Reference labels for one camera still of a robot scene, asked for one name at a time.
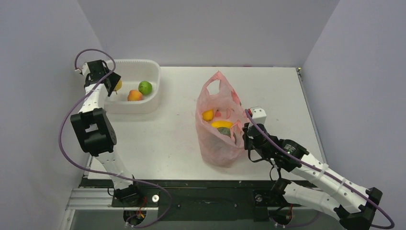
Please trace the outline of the pink plastic bag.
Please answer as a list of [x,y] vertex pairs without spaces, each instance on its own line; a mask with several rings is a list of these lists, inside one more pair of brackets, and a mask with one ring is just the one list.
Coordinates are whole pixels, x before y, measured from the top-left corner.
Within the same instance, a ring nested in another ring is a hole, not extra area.
[[[202,113],[211,109],[214,110],[213,120],[202,120]],[[211,126],[212,122],[218,120],[234,123],[230,129],[236,134],[236,142]],[[247,115],[235,89],[218,71],[203,85],[196,103],[195,127],[203,160],[222,167],[238,160],[245,153],[242,128],[247,122]]]

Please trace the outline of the white plastic basin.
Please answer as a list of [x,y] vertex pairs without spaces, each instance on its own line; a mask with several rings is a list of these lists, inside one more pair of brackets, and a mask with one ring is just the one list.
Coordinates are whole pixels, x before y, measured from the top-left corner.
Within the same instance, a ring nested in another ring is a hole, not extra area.
[[121,88],[105,101],[111,114],[148,114],[160,98],[161,68],[148,59],[116,59],[114,73],[121,76]]

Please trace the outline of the fake yellow pear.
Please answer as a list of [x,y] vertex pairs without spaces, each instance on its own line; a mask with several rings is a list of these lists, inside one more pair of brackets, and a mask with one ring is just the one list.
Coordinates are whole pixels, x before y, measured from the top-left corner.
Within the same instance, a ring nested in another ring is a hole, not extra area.
[[117,94],[117,92],[122,88],[123,82],[122,80],[119,80],[114,88],[114,92]]

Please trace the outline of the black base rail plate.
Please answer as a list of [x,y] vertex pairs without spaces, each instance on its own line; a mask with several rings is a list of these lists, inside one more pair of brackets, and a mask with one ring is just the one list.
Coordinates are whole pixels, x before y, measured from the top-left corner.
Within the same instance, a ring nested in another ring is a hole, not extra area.
[[151,180],[138,192],[121,195],[108,179],[83,178],[82,188],[106,188],[108,205],[123,208],[131,224],[161,221],[267,221],[288,212],[288,204],[271,192],[270,180]]

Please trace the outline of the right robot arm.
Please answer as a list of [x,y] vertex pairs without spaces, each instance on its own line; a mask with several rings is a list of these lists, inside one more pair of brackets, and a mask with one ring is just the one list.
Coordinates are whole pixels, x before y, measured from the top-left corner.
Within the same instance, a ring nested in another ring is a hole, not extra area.
[[365,188],[348,181],[297,142],[269,135],[262,124],[254,126],[246,123],[243,132],[247,151],[255,150],[262,160],[272,163],[277,169],[284,169],[317,187],[314,190],[279,178],[270,191],[273,203],[298,204],[323,212],[338,220],[347,230],[368,230],[372,227],[377,210],[375,206],[382,198],[379,189]]

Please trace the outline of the fake green lime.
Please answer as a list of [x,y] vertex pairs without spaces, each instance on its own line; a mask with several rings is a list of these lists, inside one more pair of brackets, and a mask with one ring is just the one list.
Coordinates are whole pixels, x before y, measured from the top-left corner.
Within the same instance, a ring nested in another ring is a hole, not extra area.
[[144,96],[150,95],[153,91],[153,86],[148,81],[141,81],[138,85],[138,91]]

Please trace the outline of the fake orange peach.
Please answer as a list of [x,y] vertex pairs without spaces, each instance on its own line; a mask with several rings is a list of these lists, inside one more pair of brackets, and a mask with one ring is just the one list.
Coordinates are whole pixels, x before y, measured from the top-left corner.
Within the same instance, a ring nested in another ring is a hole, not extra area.
[[140,91],[138,91],[138,90],[130,90],[129,94],[127,96],[127,100],[129,102],[142,101],[143,97],[144,96]]

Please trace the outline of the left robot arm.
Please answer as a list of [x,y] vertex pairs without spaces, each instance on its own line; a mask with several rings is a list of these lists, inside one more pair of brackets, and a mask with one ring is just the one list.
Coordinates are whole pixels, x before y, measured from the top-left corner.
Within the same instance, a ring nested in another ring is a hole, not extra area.
[[117,136],[104,109],[106,99],[121,77],[111,71],[104,60],[88,62],[84,67],[87,97],[79,112],[71,115],[70,122],[82,150],[98,160],[110,176],[114,198],[124,205],[137,206],[142,202],[143,193],[116,151]]

